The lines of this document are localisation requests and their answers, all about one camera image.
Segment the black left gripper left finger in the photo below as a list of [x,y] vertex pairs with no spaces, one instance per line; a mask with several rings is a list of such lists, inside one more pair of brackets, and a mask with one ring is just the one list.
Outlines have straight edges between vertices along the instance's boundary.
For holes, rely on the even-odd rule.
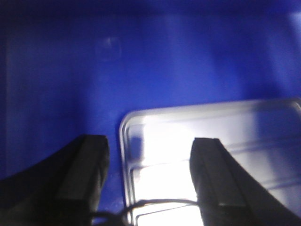
[[103,135],[81,135],[0,182],[3,226],[90,226],[110,164]]

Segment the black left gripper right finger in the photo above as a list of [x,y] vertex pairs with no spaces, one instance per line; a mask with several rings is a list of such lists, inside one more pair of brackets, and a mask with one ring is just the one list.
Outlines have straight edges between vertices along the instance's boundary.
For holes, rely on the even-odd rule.
[[205,226],[299,226],[301,219],[258,183],[219,139],[195,138],[190,175]]

